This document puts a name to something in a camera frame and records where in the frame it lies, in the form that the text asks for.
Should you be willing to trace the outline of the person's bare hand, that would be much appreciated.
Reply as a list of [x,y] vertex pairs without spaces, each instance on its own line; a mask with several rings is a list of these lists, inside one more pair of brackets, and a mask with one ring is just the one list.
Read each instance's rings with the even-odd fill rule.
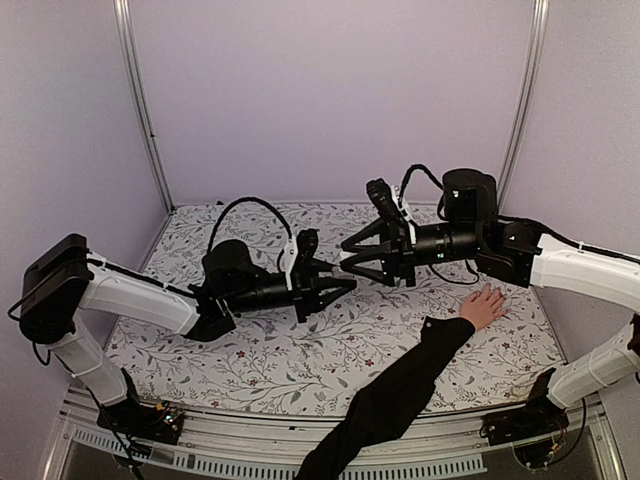
[[481,291],[472,293],[462,303],[459,316],[478,332],[509,313],[505,302],[506,296],[500,287],[486,284]]

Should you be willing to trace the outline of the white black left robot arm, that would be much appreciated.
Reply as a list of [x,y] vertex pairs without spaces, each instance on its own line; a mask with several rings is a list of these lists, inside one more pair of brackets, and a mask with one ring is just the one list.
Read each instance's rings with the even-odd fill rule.
[[256,265],[240,240],[217,244],[202,259],[204,279],[180,289],[109,262],[70,234],[23,276],[21,298],[8,309],[21,333],[45,346],[96,397],[128,434],[148,426],[125,373],[102,353],[79,318],[95,310],[159,326],[184,338],[211,342],[235,329],[240,313],[291,307],[299,322],[353,291],[357,282],[316,258],[317,232],[307,229],[283,248],[283,266]]

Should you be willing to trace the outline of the black sleeved forearm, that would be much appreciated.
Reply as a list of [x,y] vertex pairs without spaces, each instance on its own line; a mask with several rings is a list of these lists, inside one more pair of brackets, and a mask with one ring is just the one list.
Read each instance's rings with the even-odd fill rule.
[[401,438],[474,333],[466,319],[427,317],[420,342],[354,395],[344,419],[307,454],[296,477],[336,479],[363,448]]

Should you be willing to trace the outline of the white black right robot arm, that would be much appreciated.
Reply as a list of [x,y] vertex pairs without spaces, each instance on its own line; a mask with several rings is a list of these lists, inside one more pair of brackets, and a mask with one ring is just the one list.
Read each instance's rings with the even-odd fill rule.
[[[420,226],[404,193],[412,173],[424,171],[441,189],[442,223]],[[495,179],[474,169],[446,172],[438,181],[424,165],[411,166],[399,188],[383,179],[367,183],[379,218],[341,244],[340,268],[387,286],[404,280],[416,285],[415,269],[473,260],[478,272],[519,287],[549,287],[609,301],[634,311],[629,324],[605,344],[578,360],[541,374],[517,427],[537,436],[552,424],[556,409],[639,373],[639,257],[569,240],[531,219],[499,215]],[[428,333],[434,360],[432,383],[470,338],[471,320],[451,320],[443,331]],[[427,340],[421,345],[427,348]]]

